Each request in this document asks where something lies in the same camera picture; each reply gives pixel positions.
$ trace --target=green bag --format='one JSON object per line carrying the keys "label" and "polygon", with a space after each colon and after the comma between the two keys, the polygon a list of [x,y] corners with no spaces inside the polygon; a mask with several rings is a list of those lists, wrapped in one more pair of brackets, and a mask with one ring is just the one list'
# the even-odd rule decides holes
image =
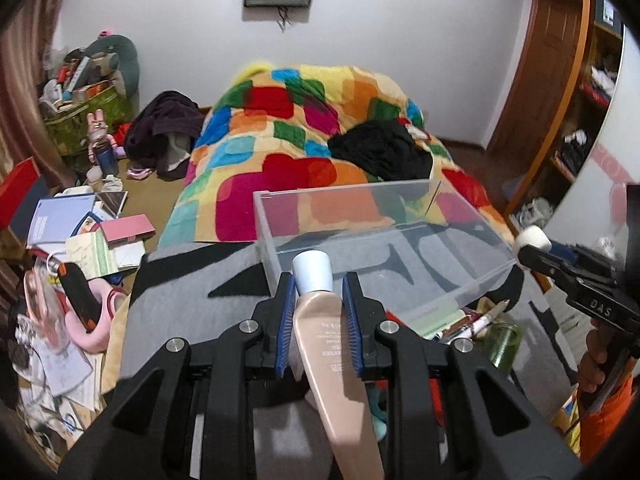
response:
{"label": "green bag", "polygon": [[131,102],[120,97],[111,86],[88,101],[60,112],[52,119],[44,121],[49,137],[61,156],[73,155],[87,148],[86,115],[101,109],[104,121],[113,131],[114,123],[125,123],[132,119]]}

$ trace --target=pink object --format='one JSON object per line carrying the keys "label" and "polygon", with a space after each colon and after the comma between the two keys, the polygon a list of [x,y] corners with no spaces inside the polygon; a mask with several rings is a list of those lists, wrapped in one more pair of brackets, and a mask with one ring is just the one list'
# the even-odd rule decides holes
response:
{"label": "pink object", "polygon": [[111,320],[116,310],[120,307],[127,295],[118,288],[112,287],[106,280],[95,278],[89,280],[89,288],[94,298],[102,303],[100,321],[98,325],[87,333],[82,321],[71,307],[68,298],[66,304],[69,311],[65,316],[66,329],[72,341],[89,354],[104,352],[109,345]]}
{"label": "pink object", "polygon": [[62,305],[52,286],[37,270],[27,270],[24,275],[24,297],[35,331],[52,352],[62,352],[69,344]]}
{"label": "pink object", "polygon": [[136,171],[133,168],[127,170],[127,176],[130,176],[134,180],[145,180],[154,170],[151,168],[145,168],[144,170]]}
{"label": "pink object", "polygon": [[86,122],[88,125],[87,137],[89,137],[89,162],[95,164],[94,146],[105,138],[111,144],[111,149],[114,151],[114,153],[116,153],[118,149],[118,143],[112,135],[107,133],[109,126],[104,121],[103,111],[96,110],[95,115],[91,113],[87,114]]}
{"label": "pink object", "polygon": [[616,182],[609,193],[611,222],[622,225],[626,222],[626,184]]}
{"label": "pink object", "polygon": [[101,222],[100,227],[108,244],[134,242],[149,238],[156,233],[146,215],[125,216]]}

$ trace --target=wooden door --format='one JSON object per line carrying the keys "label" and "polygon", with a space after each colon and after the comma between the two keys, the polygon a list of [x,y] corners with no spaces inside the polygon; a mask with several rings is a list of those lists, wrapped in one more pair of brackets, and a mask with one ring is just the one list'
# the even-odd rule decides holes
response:
{"label": "wooden door", "polygon": [[490,153],[503,153],[525,173],[551,123],[574,63],[582,0],[532,0],[529,29]]}

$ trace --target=brown carpet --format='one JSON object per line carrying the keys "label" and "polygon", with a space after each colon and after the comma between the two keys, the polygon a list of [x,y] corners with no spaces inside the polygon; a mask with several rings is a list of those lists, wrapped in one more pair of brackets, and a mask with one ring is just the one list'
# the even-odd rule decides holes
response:
{"label": "brown carpet", "polygon": [[[133,180],[127,178],[127,163],[126,159],[118,162],[119,177],[122,179],[125,191],[129,192],[122,209],[122,216],[145,214],[149,218],[153,227],[156,228],[156,234],[145,241],[146,252],[150,253],[158,246],[160,235],[184,187],[184,180],[165,182],[160,180],[156,173],[145,180]],[[134,277],[135,274],[132,274],[124,280],[124,288],[127,292],[131,292]]]}
{"label": "brown carpet", "polygon": [[508,200],[502,193],[502,184],[520,176],[521,168],[503,153],[490,155],[479,146],[465,146],[445,139],[441,141],[449,150],[453,161],[484,186],[491,204],[498,212],[504,212]]}

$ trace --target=door frame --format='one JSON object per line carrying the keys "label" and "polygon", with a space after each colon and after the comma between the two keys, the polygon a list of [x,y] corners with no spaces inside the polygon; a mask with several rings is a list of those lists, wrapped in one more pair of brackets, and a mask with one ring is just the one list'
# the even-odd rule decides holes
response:
{"label": "door frame", "polygon": [[564,115],[566,114],[569,108],[569,104],[571,103],[571,99],[574,96],[574,91],[578,86],[578,79],[580,77],[580,74],[582,73],[582,63],[586,53],[587,38],[589,37],[591,31],[591,14],[591,0],[582,0],[580,30],[578,31],[578,40],[575,47],[574,62],[572,63],[569,77],[567,78],[566,86],[564,87],[564,92],[562,92],[558,110],[556,110],[556,114],[551,121],[551,126],[549,127],[549,130],[546,133],[544,140],[542,141],[542,146],[538,150],[533,163],[521,180],[518,189],[514,193],[511,201],[509,202],[509,205],[507,206],[507,209],[505,209],[503,213],[504,218],[507,220],[507,225],[510,226],[512,230],[513,226],[509,221],[509,215],[513,213],[520,205],[520,201],[522,200],[525,193],[527,192],[527,189],[529,189],[529,186],[538,174],[540,167],[548,158],[548,152],[551,149],[554,141],[556,140],[556,137],[558,136],[560,125],[562,124],[562,120],[564,120]]}
{"label": "door frame", "polygon": [[533,36],[534,24],[536,23],[536,17],[538,15],[539,3],[540,3],[540,0],[531,0],[531,10],[529,12],[529,23],[527,24],[527,33],[524,37],[524,44],[522,45],[522,53],[520,54],[520,61],[518,62],[516,73],[513,76],[513,82],[511,83],[509,95],[507,96],[507,99],[504,102],[504,106],[502,107],[500,118],[498,119],[498,122],[495,125],[494,132],[491,134],[491,140],[489,141],[489,144],[486,147],[486,152],[489,155],[493,155],[496,151],[500,134],[501,133],[504,134],[501,130],[504,129],[504,122],[506,120],[507,111],[513,105],[513,101],[516,98],[514,89],[517,88],[518,85],[520,84],[520,80],[522,79],[522,73],[524,72],[525,65],[527,64],[526,61],[527,61],[527,56],[529,55],[529,47],[531,46],[531,38]]}

